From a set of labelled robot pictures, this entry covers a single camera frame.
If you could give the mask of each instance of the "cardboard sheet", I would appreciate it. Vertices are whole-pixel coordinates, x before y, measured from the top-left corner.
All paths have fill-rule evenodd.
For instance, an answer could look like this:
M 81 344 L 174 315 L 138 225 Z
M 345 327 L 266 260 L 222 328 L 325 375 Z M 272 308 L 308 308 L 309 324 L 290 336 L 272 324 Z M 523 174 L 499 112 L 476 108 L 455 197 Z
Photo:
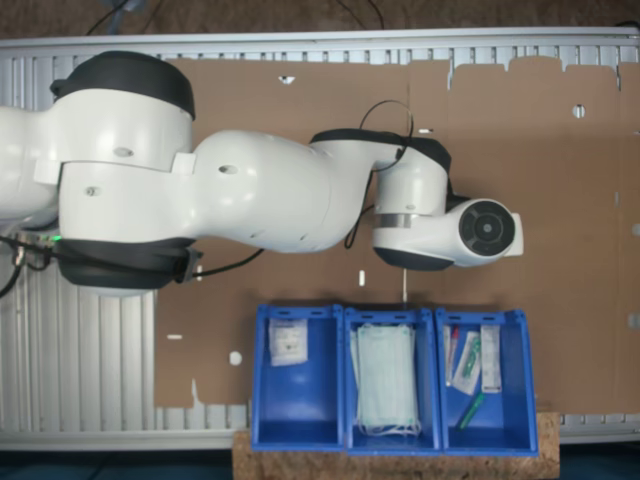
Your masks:
M 459 193 L 489 197 L 522 215 L 523 257 L 473 269 L 409 272 L 414 306 L 522 308 L 529 319 L 538 402 L 566 413 L 636 412 L 640 382 L 640 68 L 569 67 L 544 57 L 459 67 L 271 62 L 176 63 L 192 81 L 194 144 L 222 128 L 259 130 L 307 142 L 314 133 L 357 126 L 374 103 L 408 101 L 416 130 L 453 157 Z M 280 77 L 295 77 L 283 82 Z M 385 106 L 367 128 L 404 132 L 406 114 Z M 370 218 L 356 246 L 303 256 L 266 253 L 219 277 L 159 294 L 158 406 L 250 397 L 259 303 L 390 303 L 402 271 L 370 247 Z M 633 225 L 639 224 L 634 235 Z M 198 242 L 205 268 L 248 256 L 249 247 Z M 360 270 L 366 287 L 358 287 Z M 167 339 L 181 334 L 180 341 Z M 229 353 L 243 363 L 233 367 Z

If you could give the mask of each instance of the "blue plastic bin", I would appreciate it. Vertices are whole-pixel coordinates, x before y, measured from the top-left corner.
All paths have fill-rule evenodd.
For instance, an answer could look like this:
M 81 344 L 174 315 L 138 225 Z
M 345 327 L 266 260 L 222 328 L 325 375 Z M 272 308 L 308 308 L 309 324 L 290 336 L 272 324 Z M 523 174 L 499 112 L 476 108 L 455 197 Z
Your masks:
M 254 450 L 343 450 L 342 314 L 338 305 L 258 307 L 251 421 Z M 307 362 L 271 366 L 270 318 L 307 319 Z
M 438 381 L 436 342 L 433 316 L 430 310 L 394 312 L 358 311 L 347 308 L 345 314 L 345 379 L 346 379 L 346 437 L 349 455 L 438 455 L 441 453 L 440 417 L 438 409 Z M 364 435 L 357 425 L 358 388 L 351 360 L 350 332 L 366 323 L 413 325 L 415 336 L 415 372 L 418 412 L 422 431 L 419 436 Z
M 446 386 L 443 326 L 459 327 L 454 356 L 457 367 L 467 333 L 481 325 L 500 326 L 501 393 L 485 393 L 484 402 L 464 430 L 459 422 L 481 391 L 482 374 L 473 396 Z M 436 310 L 442 443 L 448 455 L 537 456 L 533 372 L 529 331 L 524 312 L 457 313 Z

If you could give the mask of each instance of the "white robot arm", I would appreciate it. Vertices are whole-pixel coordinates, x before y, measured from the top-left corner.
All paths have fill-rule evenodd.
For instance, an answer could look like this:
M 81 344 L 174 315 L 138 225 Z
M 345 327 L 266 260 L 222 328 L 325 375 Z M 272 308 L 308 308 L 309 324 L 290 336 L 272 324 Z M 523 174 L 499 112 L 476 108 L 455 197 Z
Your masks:
M 435 140 L 342 129 L 303 146 L 221 131 L 192 151 L 188 80 L 130 52 L 98 55 L 52 90 L 45 112 L 0 108 L 0 225 L 46 224 L 57 207 L 72 283 L 161 288 L 185 276 L 204 236 L 325 250 L 358 220 L 372 169 L 382 170 L 373 244 L 386 262 L 440 270 L 522 254 L 520 219 L 501 204 L 447 207 L 451 159 Z

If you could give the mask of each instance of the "wire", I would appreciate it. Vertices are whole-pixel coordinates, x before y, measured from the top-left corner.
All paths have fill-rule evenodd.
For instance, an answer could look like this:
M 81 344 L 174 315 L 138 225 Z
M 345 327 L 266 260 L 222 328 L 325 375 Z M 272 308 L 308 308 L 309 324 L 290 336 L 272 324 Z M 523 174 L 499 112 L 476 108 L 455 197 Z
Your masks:
M 353 13 L 353 10 L 351 10 L 349 7 L 347 7 L 342 0 L 336 0 L 336 3 L 338 5 L 340 5 L 342 8 L 344 8 L 347 12 L 349 12 L 349 15 L 351 15 L 353 17 L 353 19 L 358 23 L 358 25 L 360 25 L 360 28 L 362 28 L 363 30 L 368 30 L 368 28 L 365 26 L 364 23 L 362 23 L 362 20 L 360 20 L 358 18 L 358 16 Z
M 31 263 L 27 263 L 27 268 L 34 272 L 44 272 L 47 268 L 49 268 L 50 264 L 51 264 L 51 256 L 44 254 L 44 260 L 42 262 L 42 265 L 38 266 L 38 265 L 32 265 Z
M 155 16 L 158 14 L 160 9 L 162 8 L 162 4 L 164 3 L 164 1 L 165 0 L 160 0 L 156 5 L 156 8 L 153 9 L 153 11 L 151 12 L 151 15 L 149 16 L 149 19 L 147 20 L 147 23 L 144 24 L 144 27 L 142 27 L 142 30 L 140 31 L 141 34 L 147 31 L 147 28 L 149 28 L 149 26 L 151 25 L 151 22 L 153 21 Z
M 382 12 L 378 8 L 378 6 L 375 3 L 373 3 L 373 0 L 367 0 L 367 2 L 376 11 L 376 15 L 378 15 L 378 20 L 380 21 L 380 29 L 384 30 L 385 29 L 385 27 L 384 27 L 384 15 L 382 15 Z
M 364 127 L 364 123 L 367 121 L 367 118 L 369 117 L 371 112 L 373 112 L 380 105 L 384 105 L 385 103 L 397 103 L 398 105 L 402 105 L 404 108 L 407 109 L 407 112 L 409 113 L 409 119 L 410 119 L 409 136 L 407 138 L 404 138 L 402 135 L 398 135 L 397 133 L 385 132 L 385 133 L 387 133 L 389 135 L 397 136 L 401 140 L 401 143 L 403 144 L 403 147 L 401 149 L 398 149 L 398 151 L 396 152 L 396 158 L 393 161 L 393 163 L 391 163 L 390 165 L 387 165 L 386 167 L 382 167 L 382 168 L 371 170 L 371 173 L 369 174 L 369 180 L 367 180 L 367 186 L 366 186 L 366 188 L 364 190 L 364 198 L 362 199 L 362 210 L 360 212 L 360 215 L 358 216 L 358 219 L 356 220 L 355 225 L 349 231 L 349 233 L 347 234 L 347 236 L 344 239 L 344 248 L 346 248 L 347 250 L 349 250 L 351 247 L 353 247 L 353 244 L 356 241 L 356 235 L 358 234 L 358 227 L 360 226 L 360 220 L 362 219 L 362 216 L 373 208 L 373 205 L 370 205 L 369 207 L 364 208 L 364 204 L 367 201 L 367 195 L 369 194 L 369 188 L 371 187 L 371 182 L 373 180 L 373 174 L 374 173 L 384 172 L 385 170 L 389 170 L 390 168 L 395 167 L 398 164 L 398 162 L 400 160 L 402 160 L 402 157 L 404 156 L 405 152 L 407 151 L 407 148 L 409 148 L 409 144 L 411 143 L 411 138 L 413 138 L 413 129 L 414 129 L 413 112 L 411 112 L 411 109 L 409 109 L 409 107 L 407 105 L 405 105 L 404 103 L 400 102 L 399 100 L 382 100 L 381 102 L 376 103 L 373 107 L 371 107 L 367 111 L 367 113 L 364 114 L 364 117 L 362 117 L 362 121 L 360 122 L 360 127 L 359 127 L 360 130 L 362 130 L 362 127 Z
M 18 264 L 13 267 L 13 273 L 11 274 L 9 281 L 3 287 L 3 289 L 0 290 L 0 299 L 5 297 L 11 290 L 13 290 L 13 287 L 15 287 L 16 283 L 18 282 L 18 278 L 20 278 L 21 271 L 22 271 L 22 265 Z
M 364 199 L 362 200 L 362 210 L 360 211 L 360 215 L 358 215 L 358 219 L 356 220 L 355 225 L 347 236 L 344 237 L 344 248 L 350 250 L 353 247 L 353 243 L 356 241 L 356 235 L 358 234 L 358 227 L 360 226 L 360 220 L 365 213 L 373 208 L 373 205 L 369 205 L 367 208 L 364 208 L 364 203 L 367 201 L 367 195 L 369 193 L 369 187 L 371 186 L 371 182 L 373 181 L 373 172 L 369 174 L 369 180 L 367 180 L 367 187 L 364 189 Z
M 99 260 L 96 258 L 91 258 L 91 257 L 87 257 L 84 255 L 79 255 L 78 257 L 73 257 L 70 255 L 62 255 L 59 253 L 54 252 L 51 248 L 43 248 L 43 247 L 39 247 L 37 245 L 32 245 L 30 243 L 25 243 L 25 242 L 21 242 L 19 240 L 14 240 L 12 238 L 8 238 L 8 237 L 2 237 L 0 236 L 0 242 L 4 242 L 6 244 L 8 244 L 9 246 L 11 246 L 12 248 L 17 248 L 17 247 L 22 247 L 27 251 L 31 251 L 31 252 L 37 252 L 40 254 L 43 254 L 45 256 L 45 260 L 48 258 L 49 261 L 51 261 L 51 258 L 55 258 L 57 260 L 63 260 L 66 262 L 71 262 L 71 263 L 80 263 L 83 265 L 89 265 L 89 266 L 93 266 L 96 268 L 103 268 L 106 270 L 111 270 L 111 271 L 118 271 L 118 272 L 123 272 L 123 273 L 143 273 L 145 275 L 162 275 L 164 277 L 166 277 L 168 275 L 167 272 L 160 272 L 157 270 L 147 270 L 144 268 L 136 268 L 136 267 L 129 267 L 126 265 L 119 265 L 116 263 L 111 263 L 111 262 L 105 262 L 103 260 Z M 197 278 L 197 277 L 208 277 L 211 275 L 215 275 L 218 273 L 222 273 L 222 272 L 227 272 L 229 270 L 233 270 L 234 268 L 238 268 L 238 267 L 242 267 L 243 265 L 246 265 L 247 263 L 251 262 L 252 260 L 254 260 L 255 258 L 257 258 L 262 252 L 264 252 L 264 249 L 260 249 L 258 250 L 256 253 L 254 253 L 253 255 L 251 255 L 250 257 L 237 262 L 237 263 L 232 263 L 231 265 L 226 265 L 224 267 L 219 267 L 216 268 L 214 270 L 208 270 L 205 272 L 200 272 L 200 273 L 194 273 L 193 277 Z M 172 275 L 172 277 L 174 278 L 174 280 L 180 280 L 182 278 L 184 278 L 186 272 L 177 272 L 175 274 Z
M 627 20 L 625 22 L 616 23 L 616 27 L 634 27 L 637 30 L 640 30 L 640 22 L 637 20 Z
M 229 270 L 233 270 L 234 268 L 243 267 L 247 263 L 251 262 L 252 260 L 255 260 L 256 258 L 258 258 L 260 255 L 262 255 L 263 252 L 264 252 L 264 248 L 261 248 L 260 250 L 257 250 L 253 255 L 250 255 L 249 257 L 245 258 L 244 260 L 241 260 L 240 262 L 232 263 L 231 265 L 227 265 L 226 267 L 220 267 L 220 268 L 216 268 L 214 270 L 207 270 L 205 272 L 194 273 L 193 276 L 196 277 L 196 278 L 197 277 L 209 277 L 211 275 L 216 275 L 218 273 L 222 273 L 222 272 L 227 272 Z
M 93 32 L 95 32 L 96 28 L 98 28 L 100 25 L 102 25 L 111 15 L 114 15 L 116 13 L 118 13 L 120 10 L 122 10 L 124 8 L 124 6 L 129 2 L 129 0 L 123 0 L 122 2 L 120 2 L 118 5 L 116 5 L 115 7 L 113 7 L 109 12 L 105 13 L 100 20 L 98 20 L 96 23 L 93 24 L 93 26 L 87 30 L 87 33 L 85 33 L 85 36 L 89 36 L 91 35 Z

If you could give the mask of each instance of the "plastic package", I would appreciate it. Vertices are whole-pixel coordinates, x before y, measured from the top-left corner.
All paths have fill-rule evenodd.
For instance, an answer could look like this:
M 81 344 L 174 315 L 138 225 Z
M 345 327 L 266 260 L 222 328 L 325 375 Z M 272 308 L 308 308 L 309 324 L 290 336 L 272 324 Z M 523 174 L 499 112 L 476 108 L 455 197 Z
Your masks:
M 271 365 L 284 367 L 308 360 L 307 319 L 269 319 Z
M 464 350 L 453 377 L 452 385 L 467 395 L 473 395 L 478 384 L 481 368 L 481 343 L 478 332 L 468 332 Z
M 418 435 L 414 330 L 407 325 L 365 324 L 351 339 L 362 433 Z

